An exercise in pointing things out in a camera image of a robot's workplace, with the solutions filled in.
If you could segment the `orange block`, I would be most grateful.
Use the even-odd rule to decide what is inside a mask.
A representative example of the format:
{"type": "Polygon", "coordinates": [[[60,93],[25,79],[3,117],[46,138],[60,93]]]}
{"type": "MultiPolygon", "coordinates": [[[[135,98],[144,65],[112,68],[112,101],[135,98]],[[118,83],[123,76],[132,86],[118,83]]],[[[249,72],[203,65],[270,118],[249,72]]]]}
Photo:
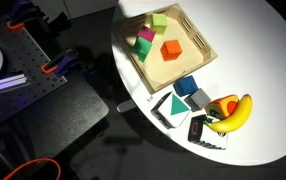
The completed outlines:
{"type": "Polygon", "coordinates": [[[181,55],[182,48],[178,40],[167,40],[162,44],[160,51],[164,61],[171,61],[181,55]]]}

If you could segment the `blue block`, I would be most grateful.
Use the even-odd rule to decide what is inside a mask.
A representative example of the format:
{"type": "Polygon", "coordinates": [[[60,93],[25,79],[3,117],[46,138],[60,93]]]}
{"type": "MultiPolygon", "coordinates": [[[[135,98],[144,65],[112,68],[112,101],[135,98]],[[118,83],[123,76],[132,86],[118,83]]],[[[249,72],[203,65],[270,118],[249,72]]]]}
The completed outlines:
{"type": "Polygon", "coordinates": [[[176,94],[180,97],[194,93],[198,90],[198,86],[192,76],[180,78],[173,84],[173,87],[176,94]]]}

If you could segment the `grey block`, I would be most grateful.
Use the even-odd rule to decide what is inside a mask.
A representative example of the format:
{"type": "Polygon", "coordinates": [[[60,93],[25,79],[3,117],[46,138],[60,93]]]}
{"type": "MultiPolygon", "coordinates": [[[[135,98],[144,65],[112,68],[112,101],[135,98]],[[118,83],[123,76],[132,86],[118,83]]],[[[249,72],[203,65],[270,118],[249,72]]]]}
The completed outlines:
{"type": "Polygon", "coordinates": [[[208,103],[211,102],[210,97],[205,93],[205,91],[200,88],[193,94],[187,96],[184,101],[190,106],[191,111],[202,110],[208,103]]]}

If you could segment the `magenta block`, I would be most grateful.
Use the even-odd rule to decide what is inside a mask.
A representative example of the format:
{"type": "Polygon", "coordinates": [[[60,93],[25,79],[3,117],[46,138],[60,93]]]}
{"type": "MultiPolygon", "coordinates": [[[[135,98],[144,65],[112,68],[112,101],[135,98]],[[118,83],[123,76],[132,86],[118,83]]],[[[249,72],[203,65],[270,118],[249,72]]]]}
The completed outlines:
{"type": "Polygon", "coordinates": [[[152,42],[153,39],[154,39],[154,36],[155,36],[156,32],[149,28],[149,27],[146,27],[146,26],[143,26],[137,33],[137,36],[138,37],[141,37],[149,42],[152,42]]]}

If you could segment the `lime green block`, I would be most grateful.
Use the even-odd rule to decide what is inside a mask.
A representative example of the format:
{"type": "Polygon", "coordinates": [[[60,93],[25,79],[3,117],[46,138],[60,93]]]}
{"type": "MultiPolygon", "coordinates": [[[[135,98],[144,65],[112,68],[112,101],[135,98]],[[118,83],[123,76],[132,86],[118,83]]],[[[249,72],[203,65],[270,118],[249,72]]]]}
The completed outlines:
{"type": "Polygon", "coordinates": [[[167,28],[167,18],[164,14],[153,14],[151,16],[151,28],[158,34],[163,35],[167,28]]]}

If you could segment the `black and white patterned cube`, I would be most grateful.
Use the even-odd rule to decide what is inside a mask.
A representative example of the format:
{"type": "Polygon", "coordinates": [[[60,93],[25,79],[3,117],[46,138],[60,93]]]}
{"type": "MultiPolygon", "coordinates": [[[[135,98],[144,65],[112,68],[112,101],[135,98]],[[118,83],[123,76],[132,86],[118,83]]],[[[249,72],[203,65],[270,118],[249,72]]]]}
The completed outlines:
{"type": "Polygon", "coordinates": [[[211,130],[208,124],[214,121],[206,115],[191,118],[187,140],[207,149],[225,150],[228,135],[211,130]]]}

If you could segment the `orange soft cube with number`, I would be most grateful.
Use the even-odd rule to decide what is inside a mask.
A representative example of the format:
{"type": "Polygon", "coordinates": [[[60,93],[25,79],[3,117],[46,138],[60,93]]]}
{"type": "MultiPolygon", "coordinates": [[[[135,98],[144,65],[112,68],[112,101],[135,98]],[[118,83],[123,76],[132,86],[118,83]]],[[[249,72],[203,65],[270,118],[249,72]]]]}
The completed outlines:
{"type": "Polygon", "coordinates": [[[237,95],[228,95],[207,104],[205,106],[205,111],[208,116],[224,120],[234,112],[238,102],[239,98],[237,95]]]}

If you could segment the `yellow banana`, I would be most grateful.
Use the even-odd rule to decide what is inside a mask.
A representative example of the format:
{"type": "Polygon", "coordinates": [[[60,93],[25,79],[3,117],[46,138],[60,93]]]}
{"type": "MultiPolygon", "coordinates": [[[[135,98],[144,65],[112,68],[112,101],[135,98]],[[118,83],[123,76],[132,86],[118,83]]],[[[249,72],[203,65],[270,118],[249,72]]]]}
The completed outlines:
{"type": "Polygon", "coordinates": [[[234,112],[224,120],[217,122],[204,121],[204,124],[209,127],[212,131],[218,133],[229,133],[239,129],[248,120],[253,107],[252,98],[249,94],[245,94],[234,112]]]}

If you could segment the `black side table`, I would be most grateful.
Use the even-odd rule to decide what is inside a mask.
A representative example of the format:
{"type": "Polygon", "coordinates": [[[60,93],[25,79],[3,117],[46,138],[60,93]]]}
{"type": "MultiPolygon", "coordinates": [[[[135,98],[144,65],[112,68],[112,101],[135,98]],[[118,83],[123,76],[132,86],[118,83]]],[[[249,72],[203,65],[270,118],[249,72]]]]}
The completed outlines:
{"type": "Polygon", "coordinates": [[[97,73],[73,71],[0,93],[0,168],[82,149],[109,112],[100,82],[97,73]]]}

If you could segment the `perforated black breadboard plate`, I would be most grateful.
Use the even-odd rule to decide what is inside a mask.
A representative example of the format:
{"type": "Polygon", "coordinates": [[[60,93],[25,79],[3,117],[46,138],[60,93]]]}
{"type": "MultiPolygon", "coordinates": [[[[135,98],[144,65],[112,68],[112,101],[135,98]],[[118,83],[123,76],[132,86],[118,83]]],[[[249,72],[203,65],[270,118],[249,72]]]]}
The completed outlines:
{"type": "Polygon", "coordinates": [[[8,72],[22,72],[28,80],[27,85],[0,93],[0,124],[67,83],[64,76],[42,72],[41,66],[50,59],[25,28],[10,30],[0,24],[0,49],[8,72]]]}

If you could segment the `grey table leg bracket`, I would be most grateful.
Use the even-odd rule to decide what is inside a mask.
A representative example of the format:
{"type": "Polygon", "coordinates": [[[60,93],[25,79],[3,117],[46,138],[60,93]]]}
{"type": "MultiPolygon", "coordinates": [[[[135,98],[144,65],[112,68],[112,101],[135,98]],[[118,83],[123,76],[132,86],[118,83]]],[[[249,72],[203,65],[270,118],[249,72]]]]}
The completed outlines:
{"type": "Polygon", "coordinates": [[[123,113],[135,107],[136,107],[136,104],[133,100],[127,100],[117,105],[117,111],[120,113],[123,113]]]}

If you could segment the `near orange-handled purple clamp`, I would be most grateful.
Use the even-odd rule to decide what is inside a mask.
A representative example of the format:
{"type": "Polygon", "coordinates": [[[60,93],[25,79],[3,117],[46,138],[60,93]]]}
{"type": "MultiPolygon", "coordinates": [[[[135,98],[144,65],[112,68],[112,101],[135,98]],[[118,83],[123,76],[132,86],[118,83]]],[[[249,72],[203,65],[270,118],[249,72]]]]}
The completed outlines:
{"type": "Polygon", "coordinates": [[[78,64],[79,54],[77,51],[69,49],[57,54],[50,62],[41,66],[45,74],[54,73],[57,77],[63,76],[70,68],[78,64]]]}

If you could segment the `orange-handled purple clamp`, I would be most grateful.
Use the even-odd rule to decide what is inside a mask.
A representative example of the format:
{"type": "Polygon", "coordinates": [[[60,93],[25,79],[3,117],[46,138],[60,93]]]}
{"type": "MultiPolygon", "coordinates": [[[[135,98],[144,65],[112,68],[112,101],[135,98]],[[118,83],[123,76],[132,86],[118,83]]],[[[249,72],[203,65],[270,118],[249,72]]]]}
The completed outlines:
{"type": "Polygon", "coordinates": [[[45,74],[54,73],[57,77],[63,76],[70,68],[78,64],[79,54],[77,51],[69,49],[57,54],[50,62],[41,66],[45,74]]]}
{"type": "Polygon", "coordinates": [[[10,30],[17,30],[25,26],[25,22],[43,18],[45,13],[31,0],[15,0],[9,12],[7,27],[10,30]]]}

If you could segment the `silver aluminium rail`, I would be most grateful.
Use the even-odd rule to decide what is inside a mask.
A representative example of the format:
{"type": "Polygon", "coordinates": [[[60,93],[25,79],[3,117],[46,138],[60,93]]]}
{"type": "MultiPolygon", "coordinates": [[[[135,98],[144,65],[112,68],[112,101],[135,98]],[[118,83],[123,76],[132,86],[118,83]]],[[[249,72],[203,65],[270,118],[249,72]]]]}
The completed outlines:
{"type": "Polygon", "coordinates": [[[0,91],[23,86],[29,83],[28,78],[24,74],[15,75],[12,77],[0,80],[0,91]]]}

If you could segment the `far orange-handled purple clamp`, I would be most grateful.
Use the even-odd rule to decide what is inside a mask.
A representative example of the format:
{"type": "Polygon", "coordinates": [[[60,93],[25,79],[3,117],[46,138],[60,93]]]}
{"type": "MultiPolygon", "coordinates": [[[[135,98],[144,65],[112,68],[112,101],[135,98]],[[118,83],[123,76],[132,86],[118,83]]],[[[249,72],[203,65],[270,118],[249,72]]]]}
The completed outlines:
{"type": "Polygon", "coordinates": [[[9,12],[7,27],[10,30],[17,30],[25,26],[25,22],[43,18],[45,13],[31,0],[15,0],[9,12]]]}

